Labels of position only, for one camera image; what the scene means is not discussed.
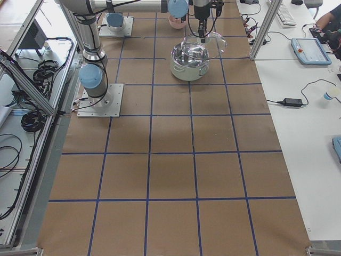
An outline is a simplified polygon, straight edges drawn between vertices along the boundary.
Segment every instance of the chair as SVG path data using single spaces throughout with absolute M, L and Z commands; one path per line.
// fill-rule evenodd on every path
M 310 8 L 316 8 L 316 13 L 314 16 L 314 19 L 318 15 L 319 7 L 323 4 L 323 0 L 304 0 L 305 6 L 307 6 L 308 9 Z

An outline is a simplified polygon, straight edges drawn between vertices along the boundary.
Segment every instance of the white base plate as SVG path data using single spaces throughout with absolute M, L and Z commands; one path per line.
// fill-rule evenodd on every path
M 111 31 L 107 26 L 103 26 L 100 29 L 100 37 L 131 37 L 133 30 L 134 17 L 124 17 L 126 26 L 121 31 Z M 107 20 L 104 18 L 102 25 L 107 25 Z
M 108 91 L 113 95 L 113 101 L 110 105 L 105 106 L 103 108 L 88 107 L 90 105 L 89 101 L 81 101 L 79 107 L 87 107 L 78 110 L 78 117 L 119 117 L 119 113 L 121 110 L 121 102 L 123 95 L 123 87 L 124 84 L 109 84 Z M 86 98 L 87 93 L 84 90 L 82 98 Z

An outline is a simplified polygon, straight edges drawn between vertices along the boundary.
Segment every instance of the black mouse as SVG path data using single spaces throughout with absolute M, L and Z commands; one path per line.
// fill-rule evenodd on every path
M 291 3 L 296 4 L 296 5 L 301 5 L 301 4 L 303 4 L 303 1 L 302 0 L 291 0 Z

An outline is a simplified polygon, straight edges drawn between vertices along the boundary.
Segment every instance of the keyboard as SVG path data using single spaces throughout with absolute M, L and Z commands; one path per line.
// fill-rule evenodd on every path
M 284 3 L 279 6 L 276 18 L 283 28 L 295 28 L 297 26 L 294 17 L 291 15 Z

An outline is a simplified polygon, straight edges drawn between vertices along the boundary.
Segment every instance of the pot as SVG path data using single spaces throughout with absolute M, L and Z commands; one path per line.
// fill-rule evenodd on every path
M 208 52 L 204 46 L 187 43 L 186 47 L 190 47 L 188 55 L 182 51 L 183 45 L 177 44 L 174 46 L 170 62 L 170 70 L 172 74 L 180 80 L 195 81 L 200 78 L 206 72 L 208 72 Z

